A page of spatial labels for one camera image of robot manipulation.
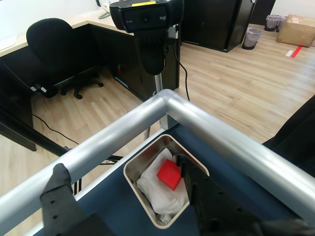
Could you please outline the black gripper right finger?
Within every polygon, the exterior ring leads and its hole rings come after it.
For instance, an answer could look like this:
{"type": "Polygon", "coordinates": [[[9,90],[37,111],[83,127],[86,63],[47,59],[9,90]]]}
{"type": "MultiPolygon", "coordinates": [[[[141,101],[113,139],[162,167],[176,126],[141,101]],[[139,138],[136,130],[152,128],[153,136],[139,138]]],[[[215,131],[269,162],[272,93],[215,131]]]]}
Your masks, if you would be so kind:
{"type": "Polygon", "coordinates": [[[176,165],[184,179],[202,236],[313,236],[314,226],[301,219],[263,221],[238,204],[228,193],[183,154],[176,165]]]}

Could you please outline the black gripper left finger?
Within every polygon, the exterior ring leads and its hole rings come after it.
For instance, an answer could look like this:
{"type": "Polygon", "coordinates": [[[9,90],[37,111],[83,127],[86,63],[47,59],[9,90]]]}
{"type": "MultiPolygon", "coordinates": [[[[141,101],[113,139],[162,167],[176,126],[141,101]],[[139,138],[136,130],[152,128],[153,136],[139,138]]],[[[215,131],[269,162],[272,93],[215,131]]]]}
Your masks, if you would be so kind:
{"type": "Polygon", "coordinates": [[[71,176],[64,164],[53,168],[40,203],[46,236],[112,236],[112,231],[96,214],[86,215],[73,196],[71,176]]]}

